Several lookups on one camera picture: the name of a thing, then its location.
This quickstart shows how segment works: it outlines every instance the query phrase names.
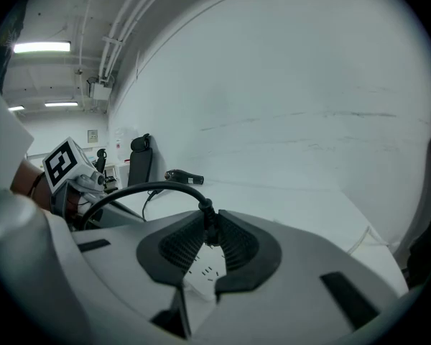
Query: ceiling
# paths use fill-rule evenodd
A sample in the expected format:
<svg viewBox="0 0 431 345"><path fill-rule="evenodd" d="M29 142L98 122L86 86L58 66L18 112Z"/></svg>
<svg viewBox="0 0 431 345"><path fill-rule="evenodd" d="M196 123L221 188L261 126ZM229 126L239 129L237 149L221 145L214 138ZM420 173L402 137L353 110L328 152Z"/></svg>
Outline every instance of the ceiling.
<svg viewBox="0 0 431 345"><path fill-rule="evenodd" d="M42 111L105 111L106 101L93 101L88 97L86 80L98 75L105 44L102 37L108 34L123 2L124 0L91 0L83 42L83 74L80 77L76 74L79 68L80 32L88 0L29 0L24 28L17 42L70 41L71 48L70 52L13 54L4 81L3 95L6 102L10 106L23 105L26 109L20 114ZM121 60L122 55L113 69L113 76ZM46 101L69 99L77 101L81 106L45 107Z"/></svg>

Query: white table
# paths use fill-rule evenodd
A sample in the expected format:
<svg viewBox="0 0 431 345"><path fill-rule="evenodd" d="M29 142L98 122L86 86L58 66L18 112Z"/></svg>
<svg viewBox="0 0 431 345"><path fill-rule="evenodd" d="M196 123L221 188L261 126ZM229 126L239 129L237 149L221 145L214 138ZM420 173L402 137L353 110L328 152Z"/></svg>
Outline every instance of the white table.
<svg viewBox="0 0 431 345"><path fill-rule="evenodd" d="M240 185L205 180L196 185L214 209L247 213L284 225L318 234L348 252L364 235L370 223L353 203L338 190L295 190L267 188L260 185ZM120 201L137 213L147 199L147 193L122 198ZM145 209L147 220L159 219L183 211L198 209L198 202L184 193L165 190L155 196ZM401 270L388 248L367 234L351 253L400 296L408 291Z"/></svg>

